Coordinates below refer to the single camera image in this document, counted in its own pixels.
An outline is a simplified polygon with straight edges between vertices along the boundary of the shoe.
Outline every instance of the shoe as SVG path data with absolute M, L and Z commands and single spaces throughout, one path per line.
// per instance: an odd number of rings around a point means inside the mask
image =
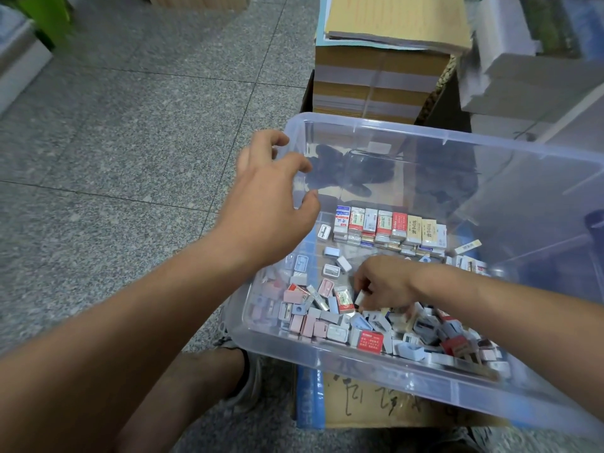
M 234 396 L 223 399 L 220 402 L 220 406 L 224 409 L 226 416 L 249 412 L 260 399 L 260 390 L 262 386 L 262 363 L 260 356 L 241 349 L 232 341 L 231 336 L 228 334 L 227 327 L 225 326 L 224 321 L 222 321 L 222 315 L 214 346 L 230 350 L 239 349 L 242 353 L 247 354 L 249 359 L 249 372 L 245 386 Z

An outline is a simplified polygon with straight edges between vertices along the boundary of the hand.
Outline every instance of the hand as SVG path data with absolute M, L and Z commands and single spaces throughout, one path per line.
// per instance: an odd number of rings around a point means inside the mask
M 216 225 L 223 238 L 236 242 L 256 270 L 287 256 L 313 229 L 321 210 L 318 192 L 309 191 L 294 209 L 292 184 L 298 171 L 312 166 L 299 153 L 273 161 L 289 138 L 278 130 L 261 130 L 252 136 L 237 161 L 235 184 L 226 197 Z
M 355 273 L 355 291 L 366 291 L 363 310 L 405 307 L 422 300 L 414 281 L 420 271 L 429 269 L 429 265 L 396 256 L 379 255 L 367 259 Z

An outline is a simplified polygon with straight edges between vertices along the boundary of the green object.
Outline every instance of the green object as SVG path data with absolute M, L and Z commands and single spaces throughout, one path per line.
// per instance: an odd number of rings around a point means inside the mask
M 71 16 L 65 0 L 9 0 L 8 4 L 31 18 L 53 46 L 66 41 Z

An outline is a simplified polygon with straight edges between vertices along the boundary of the leg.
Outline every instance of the leg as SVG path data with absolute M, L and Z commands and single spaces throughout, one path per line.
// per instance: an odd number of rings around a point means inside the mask
M 121 430 L 116 452 L 164 452 L 184 430 L 236 389 L 245 359 L 239 349 L 181 353 Z

